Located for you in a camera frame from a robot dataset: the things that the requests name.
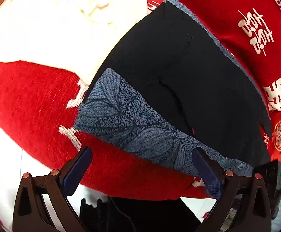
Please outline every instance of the black cloth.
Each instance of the black cloth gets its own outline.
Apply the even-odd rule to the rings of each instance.
[[[271,133],[261,96],[205,29],[163,2],[114,47],[95,75],[112,68],[178,130],[252,166],[270,161],[259,126]]]
[[[96,208],[82,199],[80,220],[90,232],[193,232],[200,221],[181,199],[165,201],[99,199]]]

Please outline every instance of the cream fabric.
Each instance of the cream fabric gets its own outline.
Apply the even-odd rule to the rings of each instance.
[[[0,62],[75,72],[90,84],[107,55],[147,15],[147,0],[5,0]]]

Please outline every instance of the rivet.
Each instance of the rivet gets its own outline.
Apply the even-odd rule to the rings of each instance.
[[[257,178],[258,180],[262,179],[262,175],[260,173],[256,173],[255,174],[255,178]]]
[[[225,171],[225,174],[226,174],[227,176],[233,176],[233,175],[234,175],[234,172],[231,171],[231,170],[226,170],[226,171]]]
[[[26,178],[28,178],[29,176],[30,176],[29,173],[24,173],[23,176],[22,176],[22,178],[23,178],[23,179],[26,179]]]
[[[51,175],[56,176],[59,173],[58,169],[54,169],[51,171]]]

